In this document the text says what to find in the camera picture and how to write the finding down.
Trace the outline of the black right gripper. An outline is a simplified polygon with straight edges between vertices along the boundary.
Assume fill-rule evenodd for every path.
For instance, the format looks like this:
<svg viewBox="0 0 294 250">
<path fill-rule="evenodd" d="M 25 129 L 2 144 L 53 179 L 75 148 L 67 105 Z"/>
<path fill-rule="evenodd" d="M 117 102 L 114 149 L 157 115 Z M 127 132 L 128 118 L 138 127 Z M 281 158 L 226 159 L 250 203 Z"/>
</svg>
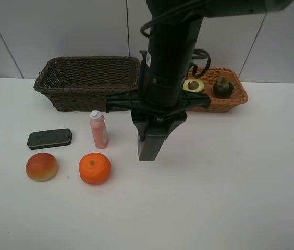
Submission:
<svg viewBox="0 0 294 250">
<path fill-rule="evenodd" d="M 106 98 L 106 112 L 119 109 L 131 111 L 139 142 L 145 141 L 149 115 L 163 119 L 165 141 L 186 122 L 186 110 L 210 106 L 211 100 L 206 94 L 182 89 L 191 67 L 202 20 L 201 17 L 194 17 L 177 26 L 165 23 L 154 25 L 146 58 L 141 65 L 138 89 Z"/>
</svg>

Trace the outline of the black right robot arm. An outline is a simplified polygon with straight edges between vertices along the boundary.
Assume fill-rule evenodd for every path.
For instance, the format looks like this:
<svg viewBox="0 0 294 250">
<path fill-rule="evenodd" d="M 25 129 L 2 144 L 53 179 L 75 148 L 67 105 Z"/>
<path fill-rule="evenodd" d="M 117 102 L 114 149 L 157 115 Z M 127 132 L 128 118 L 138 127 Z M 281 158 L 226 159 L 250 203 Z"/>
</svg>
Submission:
<svg viewBox="0 0 294 250">
<path fill-rule="evenodd" d="M 140 32 L 149 40 L 141 52 L 139 86 L 135 91 L 107 98 L 106 110 L 131 111 L 139 142 L 165 140 L 186 120 L 186 110 L 208 108 L 206 94 L 183 90 L 188 73 L 196 78 L 196 60 L 209 60 L 195 44 L 204 18 L 278 12 L 290 1 L 148 1 L 152 19 Z"/>
</svg>

